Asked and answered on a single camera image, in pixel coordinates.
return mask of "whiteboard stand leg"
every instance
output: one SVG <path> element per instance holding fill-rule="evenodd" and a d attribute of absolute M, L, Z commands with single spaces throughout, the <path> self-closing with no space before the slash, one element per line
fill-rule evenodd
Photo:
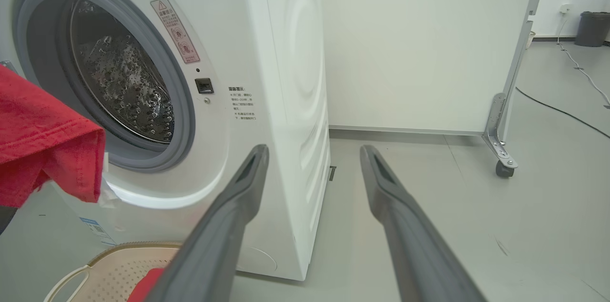
<path fill-rule="evenodd" d="M 498 157 L 496 174 L 500 177 L 512 177 L 518 166 L 517 162 L 512 159 L 504 148 L 504 143 L 499 141 L 498 137 L 498 127 L 502 121 L 504 108 L 507 104 L 505 93 L 499 93 L 494 96 L 494 102 L 489 112 L 488 124 L 485 127 L 485 133 L 482 135 L 483 140 L 492 149 L 495 156 Z"/>

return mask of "blue and white label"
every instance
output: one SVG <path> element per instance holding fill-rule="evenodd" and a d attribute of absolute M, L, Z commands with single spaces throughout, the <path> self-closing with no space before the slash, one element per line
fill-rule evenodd
<path fill-rule="evenodd" d="M 93 232 L 93 234 L 100 238 L 100 241 L 102 241 L 102 243 L 104 243 L 105 245 L 116 246 L 114 240 L 108 235 L 108 233 L 105 232 L 104 228 L 102 228 L 102 226 L 100 226 L 97 221 L 90 220 L 89 218 L 84 217 L 80 217 L 80 220 L 84 222 L 87 226 L 89 226 L 91 232 Z"/>

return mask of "basket handle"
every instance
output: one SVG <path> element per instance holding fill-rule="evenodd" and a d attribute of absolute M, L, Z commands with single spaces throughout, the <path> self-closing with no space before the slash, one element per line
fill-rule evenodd
<path fill-rule="evenodd" d="M 72 299 L 74 298 L 76 293 L 78 293 L 78 291 L 81 289 L 83 284 L 85 284 L 85 282 L 89 278 L 90 269 L 91 269 L 91 267 L 89 265 L 85 265 L 83 267 L 79 267 L 78 269 L 72 271 L 71 273 L 68 273 L 64 278 L 61 279 L 61 281 L 59 281 L 59 282 L 57 282 L 57 284 L 55 284 L 55 286 L 53 287 L 53 289 L 51 289 L 49 294 L 46 295 L 46 298 L 44 298 L 44 302 L 52 302 L 53 298 L 55 298 L 55 295 L 57 295 L 58 291 L 61 290 L 61 288 L 63 288 L 64 285 L 68 284 L 68 282 L 70 282 L 72 280 L 72 278 L 78 276 L 79 273 L 85 272 L 86 273 L 85 279 L 82 280 L 81 284 L 78 286 L 78 288 L 76 288 L 76 290 L 74 291 L 72 296 L 70 296 L 70 298 L 68 298 L 68 300 L 67 300 L 67 302 L 72 301 Z"/>

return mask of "black cable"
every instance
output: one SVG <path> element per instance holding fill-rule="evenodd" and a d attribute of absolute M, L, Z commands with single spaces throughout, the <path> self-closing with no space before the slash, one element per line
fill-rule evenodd
<path fill-rule="evenodd" d="M 525 96 L 525 97 L 529 98 L 530 100 L 532 100 L 532 101 L 534 101 L 534 102 L 538 102 L 538 103 L 540 103 L 540 104 L 542 104 L 542 105 L 545 105 L 545 106 L 547 106 L 547 107 L 549 107 L 549 108 L 551 108 L 551 109 L 555 109 L 556 111 L 558 111 L 558 112 L 560 112 L 560 113 L 564 113 L 564 114 L 566 114 L 567 116 L 569 116 L 569 117 L 573 118 L 574 120 L 577 120 L 577 121 L 579 121 L 579 122 L 582 122 L 583 124 L 586 124 L 587 126 L 589 126 L 589 127 L 593 128 L 593 129 L 595 129 L 596 131 L 598 131 L 599 133 L 601 133 L 601 135 L 603 135 L 604 137 L 606 137 L 606 138 L 610 139 L 610 135 L 607 135 L 606 133 L 604 133 L 604 132 L 600 131 L 599 129 L 597 129 L 597 128 L 595 128 L 595 127 L 591 126 L 590 124 L 588 124 L 588 123 L 586 123 L 586 122 L 584 122 L 584 121 L 580 120 L 579 118 L 575 117 L 574 115 L 569 114 L 569 113 L 566 113 L 565 111 L 560 111 L 559 109 L 557 109 L 557 108 L 555 108 L 555 107 L 551 107 L 551 106 L 550 106 L 550 105 L 548 105 L 548 104 L 542 103 L 542 102 L 540 102 L 539 100 L 537 100 L 537 99 L 535 99 L 535 98 L 533 98 L 533 97 L 529 96 L 528 94 L 524 93 L 523 91 L 519 90 L 519 88 L 517 88 L 517 87 L 515 87 L 515 89 L 516 89 L 517 91 L 519 91 L 520 93 L 522 93 L 522 94 L 523 94 L 523 96 Z"/>

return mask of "white cable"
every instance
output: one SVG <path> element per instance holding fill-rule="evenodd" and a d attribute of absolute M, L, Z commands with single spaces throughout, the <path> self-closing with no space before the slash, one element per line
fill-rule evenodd
<path fill-rule="evenodd" d="M 582 72 L 582 74 L 584 74 L 585 76 L 587 76 L 587 79 L 589 79 L 589 82 L 591 83 L 591 85 L 593 85 L 593 87 L 600 92 L 600 94 L 603 96 L 604 100 L 606 100 L 606 105 L 610 105 L 610 100 L 608 99 L 607 94 L 605 94 L 603 91 L 601 91 L 597 85 L 595 85 L 595 83 L 593 82 L 593 79 L 591 79 L 591 76 L 589 76 L 586 72 L 584 72 L 584 70 L 580 67 L 580 65 L 578 65 L 578 63 L 576 63 L 576 61 L 571 57 L 570 52 L 568 52 L 568 50 L 566 50 L 564 48 L 564 46 L 561 44 L 561 42 L 559 41 L 559 36 L 561 35 L 561 31 L 564 29 L 564 26 L 566 25 L 566 22 L 568 21 L 568 19 L 566 18 L 566 20 L 564 21 L 564 23 L 561 25 L 561 28 L 559 29 L 559 32 L 557 33 L 557 44 L 561 47 L 561 50 L 564 51 L 568 57 L 570 58 L 571 61 L 573 61 L 573 63 L 576 65 L 576 69 L 579 70 L 580 72 Z"/>

